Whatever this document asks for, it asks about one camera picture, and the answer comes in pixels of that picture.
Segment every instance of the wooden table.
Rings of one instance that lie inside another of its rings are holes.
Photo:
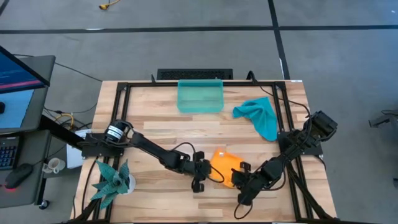
[[[93,131],[103,133],[107,128],[114,105],[118,82],[103,82],[93,121]],[[289,99],[308,104],[302,82],[286,81]],[[218,114],[180,114],[177,105],[177,87],[134,87],[129,98],[127,120],[134,129],[165,149],[171,149],[181,142],[192,143],[197,151],[204,151],[205,158],[211,159],[217,147],[242,157],[255,169],[265,160],[279,154],[276,141],[262,138],[252,123],[245,119],[233,119],[232,110],[246,100],[268,96],[257,86],[225,86],[224,109]],[[119,114],[123,106],[121,96]],[[273,97],[269,98],[274,105]],[[303,107],[290,104],[294,125],[301,128],[306,120]],[[281,103],[285,127],[287,118]],[[192,153],[189,146],[179,150]],[[111,222],[235,222],[233,213],[237,206],[236,189],[229,189],[210,180],[204,181],[205,191],[194,194],[192,178],[164,169],[154,157],[136,148],[125,150],[120,164],[129,161],[131,174],[137,180],[136,189],[130,195],[114,199]],[[76,192],[76,215],[81,213],[81,198],[88,171],[94,159],[87,159],[81,170]],[[303,168],[309,191],[331,216],[336,216],[333,200],[323,165],[313,156],[302,156]],[[99,181],[100,172],[95,165],[89,179],[85,206],[96,192],[91,186]],[[302,216],[305,216],[302,195],[297,189]],[[253,201],[253,210],[243,222],[294,221],[289,183],[275,192],[261,192]],[[243,215],[248,207],[238,209],[237,216]]]

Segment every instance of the white mug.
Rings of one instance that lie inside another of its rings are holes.
[[[54,173],[58,174],[61,170],[65,168],[65,161],[58,159],[58,158],[52,158],[48,164],[43,165],[42,171],[45,173]]]

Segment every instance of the computer monitor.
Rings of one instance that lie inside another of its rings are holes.
[[[50,82],[0,46],[0,93],[50,86]]]

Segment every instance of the orange object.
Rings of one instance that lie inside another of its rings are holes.
[[[214,169],[218,170],[224,176],[223,184],[227,187],[234,188],[231,180],[231,169],[241,170],[241,162],[243,162],[243,159],[240,157],[235,156],[224,149],[218,148],[214,152],[210,164]],[[217,173],[214,169],[211,171],[210,178],[217,181],[222,181],[222,176],[220,176],[219,173]]]

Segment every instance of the transparent green bin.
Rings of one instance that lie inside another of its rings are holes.
[[[178,81],[177,108],[181,113],[219,113],[223,107],[222,80]]]

